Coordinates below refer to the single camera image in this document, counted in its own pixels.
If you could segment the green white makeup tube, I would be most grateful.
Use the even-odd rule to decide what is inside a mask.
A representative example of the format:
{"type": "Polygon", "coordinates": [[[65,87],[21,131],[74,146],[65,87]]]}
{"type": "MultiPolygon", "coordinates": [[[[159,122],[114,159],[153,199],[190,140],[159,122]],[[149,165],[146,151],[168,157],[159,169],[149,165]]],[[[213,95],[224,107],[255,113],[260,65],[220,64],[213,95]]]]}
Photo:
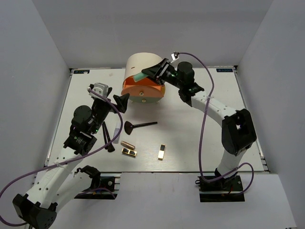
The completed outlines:
{"type": "Polygon", "coordinates": [[[146,77],[148,77],[147,74],[144,74],[144,73],[140,72],[140,73],[135,74],[135,75],[133,76],[133,80],[134,80],[135,82],[138,82],[138,81],[140,81],[140,80],[145,79],[146,77]]]}

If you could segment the round beige orange organizer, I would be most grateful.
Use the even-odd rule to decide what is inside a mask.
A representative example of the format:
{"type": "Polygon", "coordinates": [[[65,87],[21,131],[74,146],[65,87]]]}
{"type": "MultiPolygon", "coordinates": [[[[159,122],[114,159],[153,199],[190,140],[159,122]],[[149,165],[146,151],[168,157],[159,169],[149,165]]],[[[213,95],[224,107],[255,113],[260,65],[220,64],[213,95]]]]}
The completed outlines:
{"type": "Polygon", "coordinates": [[[121,94],[130,94],[129,99],[137,103],[156,103],[165,95],[165,86],[158,85],[148,77],[141,80],[135,76],[143,69],[152,67],[163,59],[154,53],[140,52],[130,56],[126,63],[121,94]]]}

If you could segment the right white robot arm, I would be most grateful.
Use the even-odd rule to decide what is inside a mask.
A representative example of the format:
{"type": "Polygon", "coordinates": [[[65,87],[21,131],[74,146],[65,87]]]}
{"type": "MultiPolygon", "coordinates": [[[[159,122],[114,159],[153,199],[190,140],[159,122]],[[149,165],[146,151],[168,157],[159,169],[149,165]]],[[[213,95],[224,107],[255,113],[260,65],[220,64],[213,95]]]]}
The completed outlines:
{"type": "Polygon", "coordinates": [[[254,124],[247,109],[236,110],[213,98],[195,82],[195,72],[189,62],[181,62],[173,67],[168,59],[144,68],[141,72],[156,84],[169,83],[178,88],[180,99],[190,107],[203,112],[203,120],[212,118],[221,127],[221,142],[224,153],[215,169],[214,178],[203,175],[199,164],[200,177],[205,183],[215,183],[220,190],[227,190],[233,183],[238,170],[245,166],[241,162],[246,151],[257,140],[254,124]]]}

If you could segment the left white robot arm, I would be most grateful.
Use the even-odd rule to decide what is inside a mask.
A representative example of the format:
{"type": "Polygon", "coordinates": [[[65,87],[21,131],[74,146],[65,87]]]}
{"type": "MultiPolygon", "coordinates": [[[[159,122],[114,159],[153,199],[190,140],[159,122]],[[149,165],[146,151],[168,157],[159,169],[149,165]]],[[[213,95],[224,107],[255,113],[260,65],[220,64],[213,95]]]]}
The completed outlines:
{"type": "Polygon", "coordinates": [[[100,187],[100,171],[92,166],[77,169],[72,184],[65,182],[77,165],[88,155],[97,139],[98,132],[110,112],[125,113],[129,94],[114,95],[116,103],[107,97],[96,95],[92,107],[79,106],[73,113],[69,136],[54,161],[54,167],[47,169],[38,181],[24,195],[17,194],[13,205],[17,215],[35,229],[48,229],[55,221],[60,207],[81,191],[96,190],[100,187]]]}

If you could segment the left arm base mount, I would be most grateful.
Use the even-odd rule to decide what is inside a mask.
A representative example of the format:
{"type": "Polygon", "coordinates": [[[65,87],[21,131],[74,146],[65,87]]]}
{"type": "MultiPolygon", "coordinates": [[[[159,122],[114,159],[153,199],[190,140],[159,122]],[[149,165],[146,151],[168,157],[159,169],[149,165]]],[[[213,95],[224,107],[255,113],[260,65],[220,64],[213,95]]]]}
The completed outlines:
{"type": "Polygon", "coordinates": [[[98,188],[85,189],[75,199],[114,200],[120,189],[120,179],[119,173],[102,173],[98,188]]]}

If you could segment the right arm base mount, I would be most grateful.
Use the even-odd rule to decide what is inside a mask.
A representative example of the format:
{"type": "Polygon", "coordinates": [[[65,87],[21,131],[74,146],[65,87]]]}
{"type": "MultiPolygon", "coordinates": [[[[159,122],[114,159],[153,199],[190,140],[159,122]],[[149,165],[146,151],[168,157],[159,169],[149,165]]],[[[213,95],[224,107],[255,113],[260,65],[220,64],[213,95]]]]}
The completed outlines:
{"type": "Polygon", "coordinates": [[[239,194],[244,190],[240,176],[235,176],[227,182],[221,180],[207,183],[201,177],[195,181],[199,188],[200,202],[245,202],[244,194],[239,194]]]}

